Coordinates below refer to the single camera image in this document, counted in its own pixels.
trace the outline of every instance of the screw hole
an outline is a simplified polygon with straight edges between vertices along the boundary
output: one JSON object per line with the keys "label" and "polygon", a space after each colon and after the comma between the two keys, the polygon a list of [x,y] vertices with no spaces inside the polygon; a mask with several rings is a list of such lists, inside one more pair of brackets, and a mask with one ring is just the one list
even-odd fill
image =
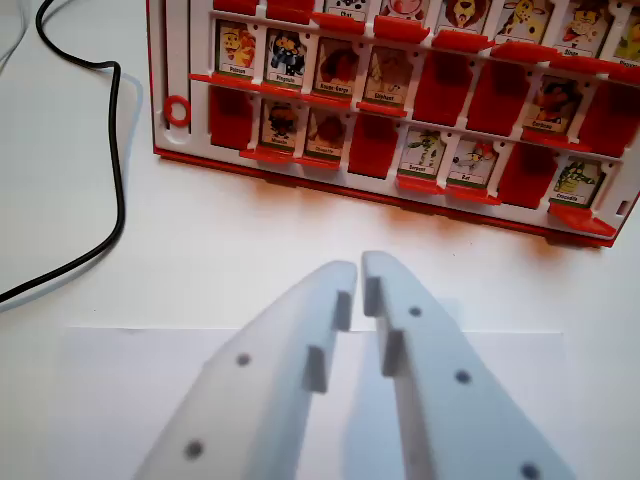
{"label": "screw hole", "polygon": [[471,375],[466,370],[458,370],[456,372],[456,380],[459,383],[467,384],[471,382]]}
{"label": "screw hole", "polygon": [[196,460],[204,452],[204,445],[200,440],[191,440],[184,449],[184,455],[188,460]]}
{"label": "screw hole", "polygon": [[236,358],[236,363],[241,367],[249,365],[251,363],[251,356],[248,353],[241,353]]}
{"label": "screw hole", "polygon": [[525,463],[520,469],[520,473],[527,480],[537,480],[540,478],[540,470],[532,463]]}

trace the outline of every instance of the game board slot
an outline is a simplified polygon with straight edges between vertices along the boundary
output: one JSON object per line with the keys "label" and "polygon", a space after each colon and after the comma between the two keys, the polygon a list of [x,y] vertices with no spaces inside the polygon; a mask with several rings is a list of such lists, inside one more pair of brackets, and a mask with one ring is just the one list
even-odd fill
{"label": "game board slot", "polygon": [[213,0],[213,8],[223,12],[255,15],[258,0]]}
{"label": "game board slot", "polygon": [[571,150],[573,152],[591,152],[591,147],[589,145],[572,143],[566,135],[561,134],[524,129],[521,139],[525,142],[537,143],[551,148]]}
{"label": "game board slot", "polygon": [[416,93],[413,119],[454,126],[472,79],[466,56],[429,52]]}
{"label": "game board slot", "polygon": [[209,131],[211,144],[245,150],[251,141],[253,106],[241,90],[209,87]]}
{"label": "game board slot", "polygon": [[604,237],[612,237],[616,233],[616,229],[611,225],[603,222],[599,218],[595,218],[590,208],[551,203],[549,205],[549,214],[558,218],[568,227],[580,232],[602,235]]}
{"label": "game board slot", "polygon": [[488,61],[469,106],[467,128],[505,137],[511,135],[529,85],[527,70],[522,65]]}
{"label": "game board slot", "polygon": [[599,58],[589,57],[568,57],[559,55],[549,64],[551,68],[568,70],[570,72],[586,73],[596,75],[598,73],[611,73],[620,70],[622,67],[617,63],[608,62]]}
{"label": "game board slot", "polygon": [[493,58],[530,64],[548,62],[559,55],[555,48],[525,42],[505,42],[491,49]]}
{"label": "game board slot", "polygon": [[429,35],[429,28],[424,28],[417,20],[377,15],[373,21],[373,33],[377,38],[386,40],[420,43]]}
{"label": "game board slot", "polygon": [[398,174],[396,176],[396,185],[404,190],[424,193],[427,195],[442,195],[444,189],[438,185],[435,179],[413,177],[411,175]]}
{"label": "game board slot", "polygon": [[578,138],[593,152],[621,157],[640,124],[640,90],[603,82],[598,87]]}
{"label": "game board slot", "polygon": [[314,5],[314,0],[268,0],[267,18],[308,25]]}
{"label": "game board slot", "polygon": [[349,150],[349,173],[387,178],[397,142],[392,119],[358,114]]}
{"label": "game board slot", "polygon": [[463,185],[447,185],[444,190],[446,195],[451,195],[459,200],[465,200],[485,205],[500,205],[502,202],[492,197],[486,188],[465,187]]}
{"label": "game board slot", "polygon": [[485,35],[477,33],[456,32],[454,30],[440,30],[431,42],[433,48],[454,50],[463,53],[478,53],[480,50],[495,45]]}
{"label": "game board slot", "polygon": [[509,205],[537,209],[558,168],[556,153],[546,147],[516,143],[498,187],[498,198]]}
{"label": "game board slot", "polygon": [[362,35],[365,30],[365,23],[358,22],[351,17],[343,17],[332,13],[313,12],[311,19],[318,24],[320,28],[340,33],[349,33],[352,35]]}

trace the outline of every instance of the character card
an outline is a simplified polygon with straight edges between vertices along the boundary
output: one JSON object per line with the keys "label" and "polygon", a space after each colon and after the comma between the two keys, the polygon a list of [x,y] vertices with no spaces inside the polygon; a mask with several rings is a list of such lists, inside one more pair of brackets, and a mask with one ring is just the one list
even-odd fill
{"label": "character card", "polygon": [[460,140],[456,149],[447,183],[485,188],[498,160],[491,142]]}
{"label": "character card", "polygon": [[446,144],[440,132],[409,130],[398,173],[422,178],[436,178]]}
{"label": "character card", "polygon": [[607,0],[569,2],[554,47],[567,56],[597,57],[612,20],[608,7]]}
{"label": "character card", "polygon": [[359,58],[353,51],[351,42],[321,39],[313,90],[322,94],[351,97]]}
{"label": "character card", "polygon": [[429,0],[382,0],[380,15],[424,22]]}
{"label": "character card", "polygon": [[625,67],[640,65],[640,8],[631,10],[613,59]]}
{"label": "character card", "polygon": [[519,0],[504,4],[498,19],[496,43],[540,43],[553,12],[549,0]]}
{"label": "character card", "polygon": [[356,22],[367,19],[369,0],[326,0],[324,11],[341,17],[353,18]]}
{"label": "character card", "polygon": [[216,70],[240,77],[253,77],[256,38],[246,23],[218,22],[218,49]]}
{"label": "character card", "polygon": [[270,28],[267,31],[265,81],[280,86],[301,88],[307,48],[298,32]]}
{"label": "character card", "polygon": [[403,50],[374,47],[363,99],[403,107],[413,65]]}
{"label": "character card", "polygon": [[295,149],[298,115],[289,103],[262,101],[260,143],[292,152]]}
{"label": "character card", "polygon": [[436,33],[440,30],[482,33],[490,6],[490,0],[443,0]]}
{"label": "character card", "polygon": [[306,155],[340,161],[347,127],[335,112],[312,108],[307,127]]}
{"label": "character card", "polygon": [[570,157],[549,198],[552,202],[580,208],[591,206],[605,173],[598,161]]}
{"label": "character card", "polygon": [[580,100],[582,93],[576,80],[544,75],[523,125],[545,132],[564,133]]}

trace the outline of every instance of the white table surface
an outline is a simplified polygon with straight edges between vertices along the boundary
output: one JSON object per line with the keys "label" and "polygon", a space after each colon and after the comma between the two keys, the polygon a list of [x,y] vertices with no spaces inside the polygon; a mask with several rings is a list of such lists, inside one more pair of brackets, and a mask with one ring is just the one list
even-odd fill
{"label": "white table surface", "polygon": [[[151,145],[145,2],[77,0],[47,30],[80,57],[117,59],[139,82],[141,114],[118,246],[47,295],[0,306],[0,478],[46,478],[39,449],[61,327],[238,328],[322,263],[358,262],[368,249],[409,265],[465,329],[564,332],[587,459],[579,476],[637,478],[637,211],[612,249],[551,246],[160,160]],[[110,80],[58,59],[33,24],[0,75],[0,291],[84,253],[113,227]],[[123,150],[138,93],[123,81]],[[372,328],[360,312],[354,327]]]}

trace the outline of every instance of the name label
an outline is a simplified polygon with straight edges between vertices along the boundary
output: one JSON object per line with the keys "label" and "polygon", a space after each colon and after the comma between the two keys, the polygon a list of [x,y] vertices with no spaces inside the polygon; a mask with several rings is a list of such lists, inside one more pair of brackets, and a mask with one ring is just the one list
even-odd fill
{"label": "name label", "polygon": [[580,203],[580,204],[587,203],[587,199],[585,197],[580,196],[580,195],[573,195],[573,194],[566,194],[566,193],[556,192],[555,198],[557,198],[558,200],[563,200],[565,202],[573,202],[573,203]]}
{"label": "name label", "polygon": [[403,162],[400,165],[400,168],[402,170],[409,170],[411,172],[418,172],[418,173],[426,173],[428,175],[433,175],[435,174],[435,168],[433,167],[426,167],[424,165],[416,165],[414,163],[406,163]]}
{"label": "name label", "polygon": [[404,100],[402,95],[398,95],[395,93],[382,93],[382,92],[372,92],[373,95],[369,95],[369,98],[373,98],[374,100],[382,100],[384,102],[391,103],[402,103]]}
{"label": "name label", "polygon": [[332,157],[340,158],[342,156],[341,148],[323,147],[320,145],[309,144],[309,150],[316,153],[322,153],[324,155],[331,155]]}
{"label": "name label", "polygon": [[319,82],[318,88],[321,90],[326,90],[327,92],[342,93],[344,95],[351,95],[352,92],[352,88],[348,85],[337,85],[327,82]]}
{"label": "name label", "polygon": [[634,68],[640,65],[639,62],[634,62],[633,60],[623,60],[622,58],[618,58],[618,62],[620,63],[620,65],[623,65],[625,67],[631,67],[631,68]]}
{"label": "name label", "polygon": [[269,80],[291,85],[302,85],[302,77],[290,77],[289,75],[282,75],[281,73],[270,73]]}
{"label": "name label", "polygon": [[484,184],[484,177],[479,175],[471,175],[469,173],[451,172],[449,178],[453,180],[462,180],[463,182]]}
{"label": "name label", "polygon": [[330,7],[327,10],[327,13],[332,13],[333,15],[340,15],[341,17],[353,18],[357,22],[364,22],[366,17],[365,12],[357,12],[355,10],[346,10],[344,8],[336,8],[336,7]]}
{"label": "name label", "polygon": [[229,65],[228,63],[220,65],[220,70],[227,73],[235,73],[236,75],[244,75],[246,77],[253,76],[253,68],[236,67],[235,65]]}

